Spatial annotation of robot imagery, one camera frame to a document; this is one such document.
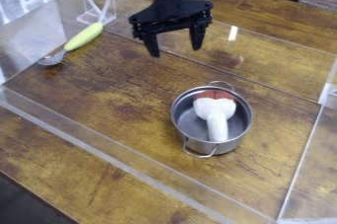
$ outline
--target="white object in pot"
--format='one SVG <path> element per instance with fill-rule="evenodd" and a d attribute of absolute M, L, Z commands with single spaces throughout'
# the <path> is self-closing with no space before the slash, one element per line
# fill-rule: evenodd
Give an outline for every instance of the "white object in pot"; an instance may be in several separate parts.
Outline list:
<path fill-rule="evenodd" d="M 205 91 L 196 96 L 193 108 L 197 116 L 206 120 L 210 141 L 228 140 L 226 120 L 233 116 L 236 107 L 234 98 L 224 91 Z"/>

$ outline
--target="stainless steel pot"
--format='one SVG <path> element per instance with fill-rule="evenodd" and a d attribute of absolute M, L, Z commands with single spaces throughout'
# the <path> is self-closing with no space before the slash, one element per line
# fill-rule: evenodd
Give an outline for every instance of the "stainless steel pot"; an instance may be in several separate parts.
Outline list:
<path fill-rule="evenodd" d="M 197 117 L 193 109 L 194 96 L 208 90 L 220 90 L 232 94 L 236 100 L 237 109 L 232 118 L 228 120 L 229 140 L 212 142 L 208 139 L 206 121 Z M 188 155 L 197 158 L 208 158 L 213 155 L 225 154 L 242 141 L 252 126 L 253 112 L 246 100 L 234 92 L 234 88 L 225 82 L 213 81 L 208 86 L 193 88 L 185 91 L 174 100 L 170 107 L 170 119 L 182 141 L 182 150 Z"/>

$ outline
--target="pot handle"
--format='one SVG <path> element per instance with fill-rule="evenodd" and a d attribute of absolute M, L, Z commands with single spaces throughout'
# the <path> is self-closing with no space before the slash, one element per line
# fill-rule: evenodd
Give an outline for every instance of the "pot handle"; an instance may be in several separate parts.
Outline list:
<path fill-rule="evenodd" d="M 197 158 L 209 158 L 209 157 L 212 157 L 213 154 L 214 154 L 214 152 L 216 152 L 216 150 L 217 150 L 217 147 L 218 147 L 218 144 L 216 144 L 216 146 L 214 146 L 214 148 L 213 148 L 210 154 L 208 154 L 208 155 L 196 155 L 196 154 L 193 154 L 192 152 L 188 151 L 186 142 L 188 142 L 188 139 L 184 141 L 182 150 L 184 150 L 184 152 L 185 152 L 188 155 L 190 155 L 190 156 L 193 156 L 193 157 L 197 157 Z"/>
<path fill-rule="evenodd" d="M 212 81 L 208 85 L 209 86 L 217 86 L 217 84 L 222 84 L 222 85 L 230 87 L 232 92 L 236 92 L 234 87 L 224 81 Z"/>

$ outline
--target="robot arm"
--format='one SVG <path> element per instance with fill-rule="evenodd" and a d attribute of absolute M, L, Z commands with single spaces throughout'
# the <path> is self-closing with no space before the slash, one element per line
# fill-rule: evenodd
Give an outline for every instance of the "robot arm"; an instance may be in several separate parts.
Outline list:
<path fill-rule="evenodd" d="M 181 29 L 189 29 L 193 49 L 201 48 L 212 7 L 209 1 L 154 0 L 149 8 L 129 18 L 133 36 L 144 41 L 152 56 L 160 57 L 157 34 Z"/>

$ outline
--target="pot rim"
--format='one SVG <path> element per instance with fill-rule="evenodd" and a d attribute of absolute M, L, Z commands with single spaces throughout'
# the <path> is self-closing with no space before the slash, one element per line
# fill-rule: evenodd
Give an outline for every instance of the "pot rim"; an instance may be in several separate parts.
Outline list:
<path fill-rule="evenodd" d="M 174 111 L 176 103 L 180 101 L 180 99 L 181 99 L 182 97 L 185 97 L 185 95 L 186 95 L 188 93 L 192 93 L 192 92 L 196 91 L 196 90 L 204 90 L 204 91 L 205 91 L 205 90 L 210 90 L 210 89 L 217 89 L 217 90 L 229 92 L 229 93 L 234 96 L 234 98 L 238 98 L 240 102 L 244 103 L 244 105 L 246 106 L 246 109 L 248 109 L 248 111 L 249 111 L 249 113 L 250 113 L 249 126 L 246 127 L 245 131 L 244 131 L 238 136 L 236 136 L 234 138 L 232 138 L 232 139 L 229 139 L 229 140 L 226 140 L 226 141 L 214 142 L 214 141 L 204 141 L 204 140 L 196 139 L 194 137 L 192 137 L 190 135 L 188 135 L 185 132 L 182 132 L 182 131 L 178 129 L 177 124 L 176 124 L 176 121 L 174 121 L 174 119 L 173 119 L 173 111 Z M 249 131 L 249 129 L 250 129 L 250 127 L 252 127 L 253 118 L 254 118 L 254 117 L 253 117 L 253 110 L 252 110 L 252 107 L 250 107 L 248 101 L 244 99 L 244 97 L 242 97 L 240 94 L 237 94 L 237 92 L 234 92 L 233 90 L 229 90 L 229 89 L 226 89 L 226 88 L 224 88 L 224 87 L 212 86 L 212 85 L 194 87 L 194 88 L 192 88 L 192 89 L 184 91 L 184 92 L 177 96 L 177 98 L 174 99 L 174 101 L 173 101 L 173 103 L 172 103 L 172 106 L 170 106 L 170 121 L 172 121 L 172 123 L 173 123 L 174 128 L 178 130 L 178 132 L 180 132 L 184 136 L 188 137 L 188 139 L 194 140 L 194 141 L 197 141 L 197 142 L 208 143 L 208 144 L 221 144 L 221 143 L 232 142 L 232 141 L 236 141 L 237 139 L 240 139 L 240 138 L 246 134 L 246 132 Z"/>

